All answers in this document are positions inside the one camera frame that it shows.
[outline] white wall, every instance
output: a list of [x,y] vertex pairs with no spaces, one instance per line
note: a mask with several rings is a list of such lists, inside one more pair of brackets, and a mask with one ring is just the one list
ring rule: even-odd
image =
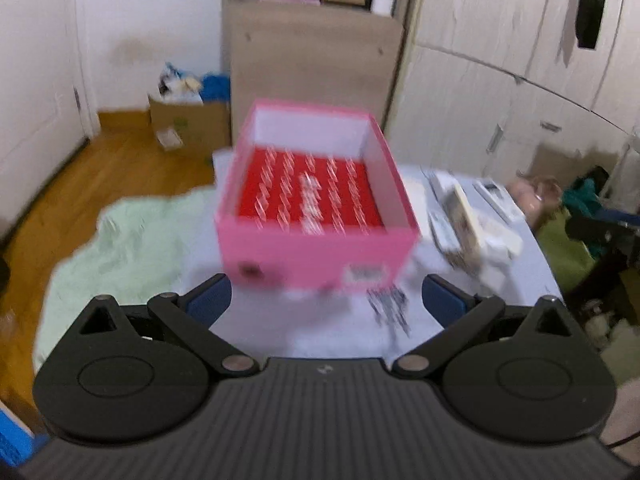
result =
[[90,107],[140,108],[165,61],[221,67],[222,0],[80,0],[79,42]]

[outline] wooden cabinet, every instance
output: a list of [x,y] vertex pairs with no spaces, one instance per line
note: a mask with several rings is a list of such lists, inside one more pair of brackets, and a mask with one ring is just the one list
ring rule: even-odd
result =
[[257,98],[360,108],[382,124],[399,20],[363,10],[241,2],[230,6],[233,139]]
[[386,129],[394,157],[479,176],[514,89],[514,78],[503,72],[415,46]]
[[548,0],[526,78],[591,108],[607,67],[622,0],[605,0],[595,50],[578,48],[575,19],[580,0]]
[[615,162],[627,134],[598,115],[529,83],[518,85],[504,129],[504,139],[487,164],[484,174],[507,183],[518,172],[527,173],[539,146],[565,154],[571,164],[554,167],[549,173],[570,182],[587,171],[581,160],[597,154]]
[[593,111],[631,133],[640,111],[640,0],[623,0],[620,26]]
[[524,76],[546,0],[423,0],[415,42]]

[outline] pink shoebox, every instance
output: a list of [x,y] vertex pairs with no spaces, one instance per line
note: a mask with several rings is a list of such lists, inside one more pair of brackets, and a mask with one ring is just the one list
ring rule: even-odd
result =
[[[254,148],[364,163],[383,228],[305,234],[238,215]],[[223,267],[233,283],[366,290],[392,285],[419,230],[398,169],[372,115],[348,108],[258,100],[242,128],[216,215]]]

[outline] white tablecloth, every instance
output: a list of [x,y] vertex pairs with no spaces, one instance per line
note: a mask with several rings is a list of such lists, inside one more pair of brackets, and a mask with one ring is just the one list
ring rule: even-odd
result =
[[[222,189],[231,152],[214,155],[217,186]],[[426,177],[421,168],[405,166],[403,175]],[[459,178],[475,208],[498,215],[478,195],[471,179]],[[439,207],[427,184],[428,207]],[[191,244],[176,284],[181,294],[223,272],[218,238],[213,221],[219,194],[206,211],[202,225]],[[524,241],[524,250],[511,266],[500,295],[509,304],[533,305],[544,294],[560,296],[558,286],[535,238],[526,224],[514,226]],[[225,313],[210,330],[241,351],[263,361],[269,356],[296,358],[382,357],[392,362],[442,330],[422,304],[422,280],[437,273],[469,294],[481,291],[476,281],[453,269],[432,242],[417,244],[412,257],[397,280],[407,295],[401,326],[379,319],[365,294],[303,292],[247,288],[232,283],[232,300]]]

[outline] door frame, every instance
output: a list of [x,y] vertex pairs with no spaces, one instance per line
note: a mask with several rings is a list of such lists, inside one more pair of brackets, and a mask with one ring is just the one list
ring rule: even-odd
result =
[[86,66],[86,32],[84,29],[84,0],[65,0],[66,6],[66,37],[69,47],[69,61],[74,87],[79,103],[80,121],[84,134],[95,137],[100,133],[100,123],[95,110],[95,103],[91,101],[87,88],[91,88],[91,81]]

